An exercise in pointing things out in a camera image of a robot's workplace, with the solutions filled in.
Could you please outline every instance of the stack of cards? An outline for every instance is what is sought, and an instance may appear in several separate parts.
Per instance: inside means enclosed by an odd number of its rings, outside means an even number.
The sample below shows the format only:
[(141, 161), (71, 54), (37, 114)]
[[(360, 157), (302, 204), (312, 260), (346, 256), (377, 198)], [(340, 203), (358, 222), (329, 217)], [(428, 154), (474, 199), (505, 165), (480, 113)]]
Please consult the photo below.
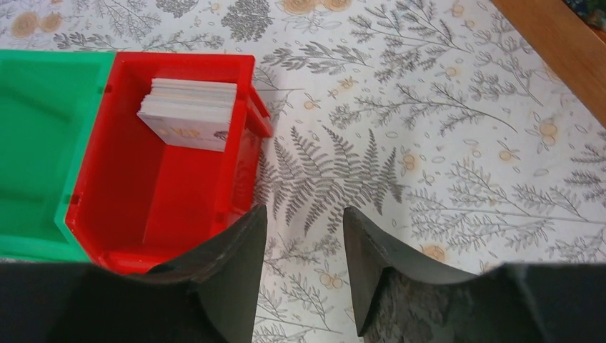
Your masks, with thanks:
[(236, 84), (153, 79), (139, 118), (168, 145), (224, 151)]

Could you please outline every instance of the wooden board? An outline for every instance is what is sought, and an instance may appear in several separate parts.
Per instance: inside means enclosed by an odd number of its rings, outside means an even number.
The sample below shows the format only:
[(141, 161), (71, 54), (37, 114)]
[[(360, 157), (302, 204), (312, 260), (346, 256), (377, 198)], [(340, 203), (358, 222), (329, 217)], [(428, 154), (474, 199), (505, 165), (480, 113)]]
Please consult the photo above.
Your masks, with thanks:
[(492, 0), (579, 100), (606, 125), (606, 35), (562, 0)]

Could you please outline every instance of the brown wooden plank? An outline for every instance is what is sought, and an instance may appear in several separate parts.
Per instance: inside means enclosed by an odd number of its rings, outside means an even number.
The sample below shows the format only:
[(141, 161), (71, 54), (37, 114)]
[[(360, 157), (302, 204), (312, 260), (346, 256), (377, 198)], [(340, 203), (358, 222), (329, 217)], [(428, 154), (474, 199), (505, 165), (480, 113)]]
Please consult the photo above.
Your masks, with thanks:
[(606, 125), (606, 42), (562, 0), (492, 0), (579, 100)]

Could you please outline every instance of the floral tablecloth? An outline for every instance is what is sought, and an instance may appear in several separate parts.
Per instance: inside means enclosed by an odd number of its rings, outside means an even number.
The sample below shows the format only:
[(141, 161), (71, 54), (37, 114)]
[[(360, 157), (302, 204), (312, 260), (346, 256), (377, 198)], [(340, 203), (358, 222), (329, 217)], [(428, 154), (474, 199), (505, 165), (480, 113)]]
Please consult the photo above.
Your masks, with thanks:
[(257, 57), (254, 342), (358, 341), (348, 205), (469, 272), (605, 259), (606, 131), (488, 0), (0, 0), (0, 46)]

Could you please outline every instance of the white tablecloth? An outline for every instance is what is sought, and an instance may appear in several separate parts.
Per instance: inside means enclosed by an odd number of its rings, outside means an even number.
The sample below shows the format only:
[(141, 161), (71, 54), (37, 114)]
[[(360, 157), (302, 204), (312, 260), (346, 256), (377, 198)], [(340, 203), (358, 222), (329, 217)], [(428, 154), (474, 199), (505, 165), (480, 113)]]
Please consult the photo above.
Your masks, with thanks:
[(358, 341), (348, 205), (469, 272), (605, 259), (606, 131), (489, 0), (0, 0), (0, 46), (257, 57), (254, 342)]

